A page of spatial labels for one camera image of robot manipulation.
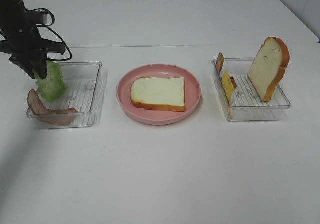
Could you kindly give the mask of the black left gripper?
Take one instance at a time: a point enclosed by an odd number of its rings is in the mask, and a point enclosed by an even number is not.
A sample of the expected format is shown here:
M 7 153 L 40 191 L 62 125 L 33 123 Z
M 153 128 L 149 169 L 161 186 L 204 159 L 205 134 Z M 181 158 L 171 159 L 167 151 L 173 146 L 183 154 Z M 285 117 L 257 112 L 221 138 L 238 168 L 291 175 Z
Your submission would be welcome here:
M 63 55 L 66 51 L 63 40 L 57 42 L 41 37 L 38 28 L 50 28 L 45 25 L 45 15 L 52 13 L 45 8 L 28 10 L 22 0 L 0 0 L 0 34 L 4 37 L 0 51 L 13 56 L 10 62 L 31 79 L 47 77 L 48 53 Z

